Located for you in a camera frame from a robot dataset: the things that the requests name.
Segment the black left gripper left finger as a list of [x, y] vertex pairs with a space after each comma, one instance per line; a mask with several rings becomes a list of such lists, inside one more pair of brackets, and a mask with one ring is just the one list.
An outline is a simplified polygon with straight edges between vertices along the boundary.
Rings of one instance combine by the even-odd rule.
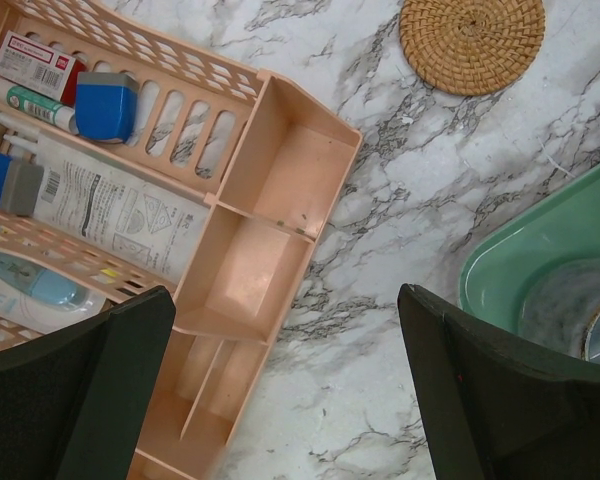
[[155, 287], [0, 351], [0, 479], [124, 479], [176, 308]]

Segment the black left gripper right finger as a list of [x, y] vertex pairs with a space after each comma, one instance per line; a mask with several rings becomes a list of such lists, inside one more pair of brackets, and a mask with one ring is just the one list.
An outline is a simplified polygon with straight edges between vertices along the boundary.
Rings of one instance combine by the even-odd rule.
[[438, 479], [600, 479], [600, 365], [402, 285], [402, 334]]

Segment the green floral tray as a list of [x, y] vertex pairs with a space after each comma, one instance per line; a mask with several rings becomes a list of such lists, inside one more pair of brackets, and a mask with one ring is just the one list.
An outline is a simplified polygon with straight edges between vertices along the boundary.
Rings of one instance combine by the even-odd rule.
[[556, 267], [589, 258], [600, 258], [600, 164], [479, 244], [460, 275], [459, 305], [519, 336], [529, 289]]

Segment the woven coaster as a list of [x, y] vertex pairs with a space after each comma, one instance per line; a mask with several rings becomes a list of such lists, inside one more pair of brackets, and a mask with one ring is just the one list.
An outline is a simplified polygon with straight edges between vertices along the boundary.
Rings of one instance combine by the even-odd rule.
[[407, 63], [446, 93], [479, 96], [515, 82], [545, 34], [541, 1], [406, 1], [399, 39]]

